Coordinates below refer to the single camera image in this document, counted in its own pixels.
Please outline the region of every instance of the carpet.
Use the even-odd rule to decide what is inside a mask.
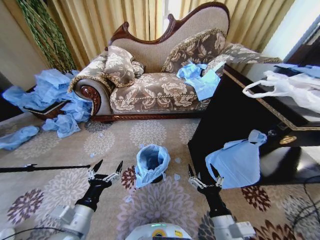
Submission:
[[[194,239],[213,240],[206,198],[188,183],[192,161],[187,143],[198,123],[198,119],[89,121],[80,125],[80,132],[62,139],[56,132],[41,131],[15,151],[0,150],[0,166],[87,165],[103,159],[98,172],[111,174],[123,161],[121,181],[102,193],[87,239],[123,240],[139,225],[167,222],[180,225]],[[0,133],[28,125],[41,126],[42,121],[23,114],[0,125]],[[141,145],[151,143],[168,149],[171,161],[166,179],[136,189],[136,155]],[[18,232],[59,227],[48,214],[56,205],[73,206],[88,188],[87,177],[82,168],[1,173],[0,229],[14,227]],[[320,200],[320,184],[307,184],[306,190],[315,202]],[[221,197],[237,221],[250,221],[254,226],[257,234],[252,239],[320,239],[318,217],[314,207],[308,207],[311,201],[302,184],[227,189],[221,191]],[[300,212],[304,218],[293,229]],[[16,239],[45,240],[51,234],[48,229],[33,230]]]

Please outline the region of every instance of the white plastic bag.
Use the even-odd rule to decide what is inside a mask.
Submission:
[[[170,162],[168,150],[163,146],[150,144],[136,155],[135,187],[141,188],[164,174]]]
[[[266,75],[267,80],[259,80],[246,86],[242,90],[246,96],[254,99],[288,96],[292,97],[300,107],[320,114],[320,79],[304,73],[290,77],[273,71],[266,71],[263,74]],[[274,90],[251,94],[249,89],[259,84],[274,87]]]

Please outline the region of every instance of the curtain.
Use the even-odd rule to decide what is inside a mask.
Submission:
[[[230,13],[227,40],[262,52],[295,0],[218,0]],[[210,0],[181,0],[180,18]]]
[[[125,21],[142,40],[162,35],[162,0],[48,0],[78,69],[101,53]]]

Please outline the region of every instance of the blue plastic bag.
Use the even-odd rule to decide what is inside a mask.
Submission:
[[[42,129],[45,131],[56,131],[59,138],[65,138],[73,133],[79,132],[79,128],[76,120],[71,114],[59,114],[58,117],[45,120]]]
[[[188,79],[196,79],[201,78],[202,69],[206,69],[207,64],[194,64],[190,61],[188,65],[180,68],[176,74],[176,76],[180,79],[185,78]]]
[[[220,62],[213,69],[210,69],[203,77],[201,77],[202,69],[207,67],[207,64],[194,64],[188,65],[179,69],[176,76],[178,78],[185,78],[184,83],[192,86],[196,92],[199,101],[211,98],[220,82],[220,77],[216,74],[216,71],[225,62]]]
[[[170,155],[163,146],[150,144],[136,155],[135,187],[141,188],[162,175],[168,168]]]
[[[205,157],[206,167],[214,180],[216,177],[210,164],[224,177],[223,189],[241,188],[255,184],[260,179],[259,146],[267,136],[252,130],[248,139],[229,141],[223,148]]]
[[[75,92],[67,93],[69,83],[79,72],[63,74],[57,69],[43,70],[35,75],[36,87],[33,92],[26,93],[21,87],[12,86],[3,93],[3,97],[17,105],[21,110],[25,108],[44,110],[55,102],[70,101],[61,109],[65,115],[58,115],[54,119],[47,119],[42,129],[57,131],[59,138],[65,138],[80,131],[77,123],[87,122],[92,109],[92,101],[82,99]]]
[[[14,133],[0,137],[0,149],[14,150],[39,132],[36,126],[25,126]]]

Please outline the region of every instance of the floral pillow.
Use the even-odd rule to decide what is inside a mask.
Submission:
[[[261,53],[252,51],[239,43],[227,43],[221,54],[233,57],[232,63],[246,64],[277,64],[282,63],[278,57],[263,56]]]
[[[225,46],[225,34],[219,29],[199,32],[176,45],[170,52],[161,72],[177,73],[189,61],[207,64],[220,54]]]
[[[134,76],[136,79],[140,78],[142,74],[145,72],[145,65],[143,65],[141,62],[138,61],[132,61],[132,67],[133,67],[133,72]]]
[[[134,84],[135,74],[131,62],[134,57],[130,52],[118,46],[108,46],[108,57],[103,70],[104,77],[118,88]]]
[[[208,63],[206,69],[202,72],[205,75],[210,69],[213,69],[218,63],[227,64],[277,64],[282,60],[278,57],[263,56],[259,52],[252,51],[238,43],[227,43],[221,54]],[[221,75],[224,67],[220,67],[216,72]]]

